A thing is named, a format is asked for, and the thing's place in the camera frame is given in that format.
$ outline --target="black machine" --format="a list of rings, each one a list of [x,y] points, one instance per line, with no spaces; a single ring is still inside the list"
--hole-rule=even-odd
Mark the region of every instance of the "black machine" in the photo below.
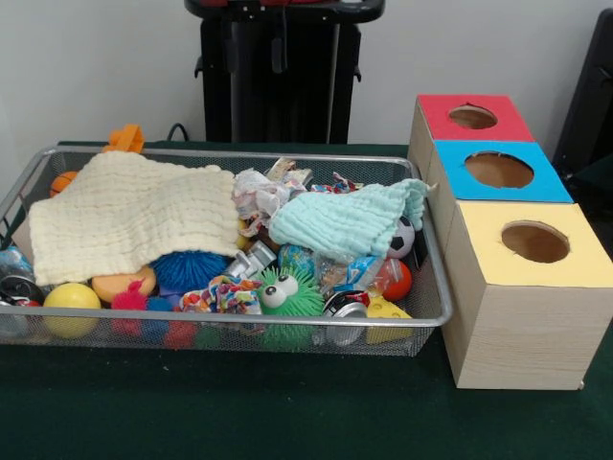
[[[385,0],[185,0],[202,18],[206,138],[346,144],[357,24]]]
[[[613,258],[613,10],[599,17],[554,165]]]

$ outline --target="circular hole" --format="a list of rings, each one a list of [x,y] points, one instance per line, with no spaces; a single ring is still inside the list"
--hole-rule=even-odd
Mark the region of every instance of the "circular hole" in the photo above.
[[[467,129],[487,129],[498,123],[496,116],[489,110],[469,103],[451,110],[449,118],[456,125]]]
[[[510,223],[502,232],[502,243],[529,261],[552,264],[570,252],[568,239],[554,227],[541,222]]]
[[[470,175],[484,185],[521,189],[534,179],[534,171],[523,161],[499,151],[482,151],[468,157]]]

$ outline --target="red box top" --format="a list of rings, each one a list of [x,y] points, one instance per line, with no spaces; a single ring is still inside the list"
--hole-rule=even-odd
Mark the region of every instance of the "red box top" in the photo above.
[[[509,96],[418,96],[435,141],[517,141],[534,138]]]

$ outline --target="soccer ball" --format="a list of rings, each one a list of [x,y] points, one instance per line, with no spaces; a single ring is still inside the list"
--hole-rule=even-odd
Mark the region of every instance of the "soccer ball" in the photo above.
[[[392,259],[403,259],[411,252],[414,242],[415,229],[413,225],[411,225],[408,218],[400,218],[396,233],[392,238],[392,244],[390,244],[390,250],[387,252],[387,257]]]

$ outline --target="yellow ball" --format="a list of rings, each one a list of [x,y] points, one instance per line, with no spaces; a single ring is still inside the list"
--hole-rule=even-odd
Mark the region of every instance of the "yellow ball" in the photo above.
[[[93,289],[79,283],[68,283],[52,290],[43,307],[97,310],[102,306]],[[45,316],[44,321],[47,329],[61,338],[83,337],[91,333],[98,324],[98,318],[66,316]]]

